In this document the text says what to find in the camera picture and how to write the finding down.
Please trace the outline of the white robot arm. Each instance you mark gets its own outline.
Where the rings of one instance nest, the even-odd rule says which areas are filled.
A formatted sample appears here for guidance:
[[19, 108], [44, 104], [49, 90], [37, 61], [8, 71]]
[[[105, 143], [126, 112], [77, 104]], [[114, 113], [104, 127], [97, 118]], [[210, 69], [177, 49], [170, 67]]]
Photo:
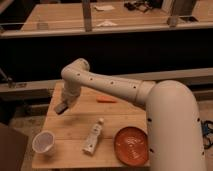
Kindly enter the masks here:
[[65, 66], [61, 77], [66, 105], [75, 103], [85, 86], [146, 111], [150, 171], [207, 171], [198, 104], [183, 83], [96, 74], [83, 58]]

